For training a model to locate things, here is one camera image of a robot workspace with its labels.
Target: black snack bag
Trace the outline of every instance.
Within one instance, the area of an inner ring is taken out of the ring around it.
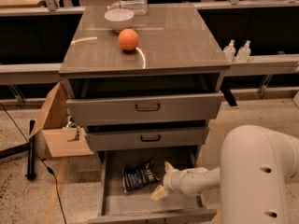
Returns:
[[[122,170],[124,192],[142,189],[149,183],[156,183],[159,178],[151,171],[153,160],[143,162],[132,168],[124,166]]]

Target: bottle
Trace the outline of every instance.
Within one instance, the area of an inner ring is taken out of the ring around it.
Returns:
[[[231,40],[230,44],[223,49],[223,52],[230,63],[232,62],[232,60],[235,56],[234,43],[235,43],[235,41]]]
[[[147,4],[142,0],[119,1],[107,7],[107,10],[126,8],[132,10],[135,15],[144,15],[147,13]]]
[[[241,47],[236,55],[236,59],[240,62],[246,63],[249,60],[251,49],[249,47],[250,41],[246,41],[244,47]]]

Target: bowl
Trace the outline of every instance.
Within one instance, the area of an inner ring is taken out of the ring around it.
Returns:
[[[112,9],[105,13],[105,19],[107,25],[119,33],[121,30],[131,26],[134,19],[134,12],[125,8]]]

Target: orange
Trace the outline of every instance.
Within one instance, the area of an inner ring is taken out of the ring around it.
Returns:
[[[133,29],[123,29],[119,34],[119,44],[124,50],[134,50],[138,46],[139,36]]]

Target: concrete floor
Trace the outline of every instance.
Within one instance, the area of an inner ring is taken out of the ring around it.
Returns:
[[[299,138],[299,108],[292,99],[240,100],[237,103],[238,106],[230,107],[223,102],[217,119],[210,121],[199,166],[217,167],[225,135],[240,125],[260,125]],[[36,118],[37,111],[26,106],[22,110],[8,110],[26,135],[29,120]],[[2,108],[0,123],[0,149],[24,143]],[[52,158],[41,133],[36,136],[36,153],[46,158],[45,163],[57,176],[67,223],[86,223],[89,218],[96,217],[101,185],[98,159],[95,156]],[[0,223],[64,223],[53,176],[41,161],[36,161],[36,180],[27,180],[26,172],[25,152],[0,160]],[[218,210],[210,223],[221,223],[219,189],[207,190],[204,194],[207,208]],[[299,184],[288,184],[287,194],[292,224],[299,223]]]

